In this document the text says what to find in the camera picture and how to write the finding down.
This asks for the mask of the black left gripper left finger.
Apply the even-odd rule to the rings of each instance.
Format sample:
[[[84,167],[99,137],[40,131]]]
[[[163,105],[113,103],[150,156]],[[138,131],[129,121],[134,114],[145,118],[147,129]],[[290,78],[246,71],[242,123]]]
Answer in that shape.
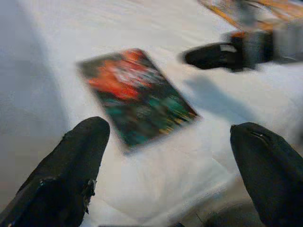
[[[98,116],[67,132],[3,210],[1,226],[80,226],[95,194],[109,135],[109,123]]]

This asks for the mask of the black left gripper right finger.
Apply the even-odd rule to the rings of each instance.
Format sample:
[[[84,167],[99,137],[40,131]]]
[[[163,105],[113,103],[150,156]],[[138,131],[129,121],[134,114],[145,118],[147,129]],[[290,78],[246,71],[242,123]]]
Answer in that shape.
[[[267,227],[301,227],[303,158],[283,137],[252,122],[232,125],[230,143],[262,223]]]

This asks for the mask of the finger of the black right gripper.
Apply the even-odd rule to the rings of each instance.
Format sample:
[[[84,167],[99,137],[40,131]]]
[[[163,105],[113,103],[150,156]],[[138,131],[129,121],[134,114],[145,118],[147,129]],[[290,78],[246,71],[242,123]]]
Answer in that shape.
[[[238,50],[231,43],[213,43],[198,46],[182,53],[182,62],[201,70],[232,68],[237,60]]]

